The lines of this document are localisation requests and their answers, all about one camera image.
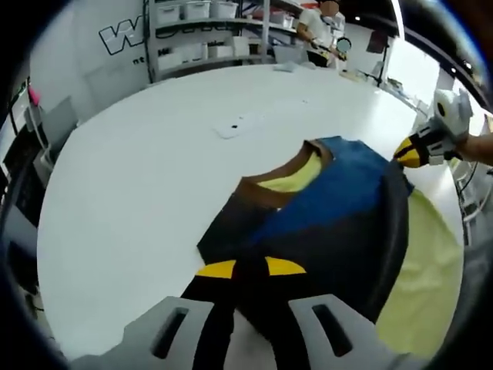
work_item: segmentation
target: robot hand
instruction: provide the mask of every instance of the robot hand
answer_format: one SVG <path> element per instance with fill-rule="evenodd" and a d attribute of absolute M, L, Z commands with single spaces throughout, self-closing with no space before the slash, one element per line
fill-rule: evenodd
<path fill-rule="evenodd" d="M 471 117 L 471 102 L 465 91 L 457 95 L 438 90 L 434 95 L 434 115 L 402 142 L 394 158 L 410 168 L 434 166 L 454 157 L 461 160 L 455 147 L 468 136 Z"/>

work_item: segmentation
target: white shirt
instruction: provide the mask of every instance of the white shirt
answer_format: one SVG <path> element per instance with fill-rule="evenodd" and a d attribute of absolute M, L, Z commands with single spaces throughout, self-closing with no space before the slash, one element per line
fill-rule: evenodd
<path fill-rule="evenodd" d="M 326 17 L 327 20 L 330 20 L 330 22 L 335 25 L 335 27 L 331 29 L 331 27 L 322 20 L 321 16 L 320 9 L 305 9 L 301 12 L 299 23 L 303 23 L 308 28 L 308 31 L 310 31 L 315 38 L 322 41 L 323 46 L 328 48 L 335 45 L 336 34 L 344 34 L 346 22 L 344 16 L 340 12 L 334 17 Z M 324 51 L 312 48 L 309 42 L 306 42 L 305 44 L 307 50 L 318 54 L 324 54 Z"/>

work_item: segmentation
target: blue fabric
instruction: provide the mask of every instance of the blue fabric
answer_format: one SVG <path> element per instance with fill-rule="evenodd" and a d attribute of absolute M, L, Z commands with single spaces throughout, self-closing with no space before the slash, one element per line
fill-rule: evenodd
<path fill-rule="evenodd" d="M 288 205 L 267 219 L 252 235 L 252 242 L 331 224 L 355 212 L 370 210 L 380 201 L 379 186 L 388 165 L 385 158 L 359 140 L 334 136 L 318 142 L 332 152 L 334 161 Z"/>

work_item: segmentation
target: brown collar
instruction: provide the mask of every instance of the brown collar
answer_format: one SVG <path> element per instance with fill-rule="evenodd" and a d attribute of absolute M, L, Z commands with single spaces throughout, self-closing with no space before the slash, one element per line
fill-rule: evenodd
<path fill-rule="evenodd" d="M 316 140 L 305 141 L 300 152 L 283 166 L 261 175 L 243 177 L 236 188 L 236 193 L 260 206 L 284 207 L 297 192 L 281 193 L 261 187 L 258 183 L 293 175 L 307 164 L 313 152 L 317 152 L 320 156 L 322 169 L 332 162 L 333 156 L 328 148 Z"/>

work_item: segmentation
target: shelving unit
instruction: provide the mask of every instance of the shelving unit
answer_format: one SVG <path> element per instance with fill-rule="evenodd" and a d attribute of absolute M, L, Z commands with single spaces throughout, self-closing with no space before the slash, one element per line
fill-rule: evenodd
<path fill-rule="evenodd" d="M 170 4 L 181 4 L 184 5 L 189 0 L 178 0 L 178 1 L 169 1 Z M 262 0 L 256 1 L 259 5 L 263 4 Z M 159 69 L 159 51 L 162 49 L 163 39 L 169 39 L 169 34 L 173 34 L 173 32 L 179 30 L 189 30 L 189 29 L 203 29 L 203 30 L 212 30 L 215 29 L 217 31 L 224 30 L 241 30 L 241 29 L 249 29 L 253 31 L 254 29 L 258 31 L 263 27 L 263 22 L 256 19 L 247 19 L 247 18 L 204 18 L 204 19 L 191 19 L 191 20 L 179 20 L 178 22 L 172 22 L 166 25 L 157 25 L 156 24 L 156 12 L 157 7 L 162 6 L 163 1 L 157 0 L 144 0 L 143 2 L 143 14 L 144 14 L 144 39 L 145 39 L 145 47 L 146 47 L 146 58 L 149 70 L 149 81 L 151 83 L 161 81 L 166 77 L 169 77 L 175 72 L 182 71 L 184 69 L 192 69 L 200 66 L 212 66 L 220 64 L 220 63 L 228 63 L 228 62 L 262 62 L 261 55 L 246 55 L 246 56 L 231 56 L 226 58 L 211 58 L 204 59 L 194 62 L 184 62 L 180 66 L 174 66 L 167 69 Z M 243 1 L 239 0 L 240 7 L 242 6 Z M 295 15 L 299 15 L 302 8 L 295 4 L 291 3 L 287 0 L 273 0 L 271 2 L 273 6 L 276 6 L 279 9 L 286 10 Z M 283 27 L 282 25 L 276 23 L 269 23 L 269 30 L 274 30 L 280 32 L 284 35 L 291 36 L 291 42 L 294 42 L 294 37 L 296 36 L 296 30 Z M 274 62 L 274 58 L 271 56 L 267 57 L 267 62 Z"/>

